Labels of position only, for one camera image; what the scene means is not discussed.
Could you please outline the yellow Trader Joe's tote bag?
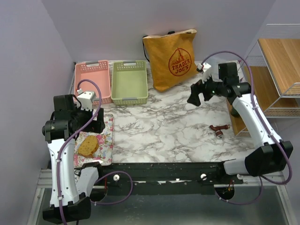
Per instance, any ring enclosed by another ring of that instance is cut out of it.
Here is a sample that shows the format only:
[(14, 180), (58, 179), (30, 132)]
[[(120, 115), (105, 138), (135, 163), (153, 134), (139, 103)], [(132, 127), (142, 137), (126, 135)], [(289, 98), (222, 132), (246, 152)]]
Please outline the yellow Trader Joe's tote bag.
[(193, 48), (196, 34), (197, 30), (189, 29), (142, 38), (157, 91), (166, 91), (197, 74)]

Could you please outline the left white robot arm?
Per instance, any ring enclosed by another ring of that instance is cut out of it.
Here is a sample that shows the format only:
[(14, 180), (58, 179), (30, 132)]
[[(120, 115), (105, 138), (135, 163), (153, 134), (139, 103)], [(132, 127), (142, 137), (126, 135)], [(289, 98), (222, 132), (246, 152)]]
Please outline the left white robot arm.
[(103, 182), (99, 162), (85, 163), (79, 180), (75, 179), (75, 141), (81, 131), (102, 133), (104, 110), (98, 113), (76, 107), (75, 95), (54, 96), (54, 112), (42, 128), (51, 156), (52, 195), (43, 219), (53, 224), (66, 224), (88, 219), (91, 215), (90, 194), (93, 185)]

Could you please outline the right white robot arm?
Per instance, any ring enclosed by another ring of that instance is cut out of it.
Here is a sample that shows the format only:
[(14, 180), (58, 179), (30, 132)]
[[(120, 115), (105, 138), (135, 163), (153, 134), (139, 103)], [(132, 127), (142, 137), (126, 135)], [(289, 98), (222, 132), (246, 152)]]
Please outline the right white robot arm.
[(202, 74), (202, 78), (191, 85), (191, 95), (187, 102), (200, 106), (200, 94), (205, 101), (213, 96), (227, 98), (246, 125), (255, 148), (244, 158), (222, 162), (221, 169), (215, 173), (217, 181), (225, 184), (235, 174), (255, 177), (284, 170), (293, 145), (290, 141), (284, 141), (272, 128), (259, 107), (256, 96), (251, 92), (251, 85), (240, 82), (236, 63), (218, 65), (219, 82), (212, 79), (210, 64), (199, 64), (197, 71)]

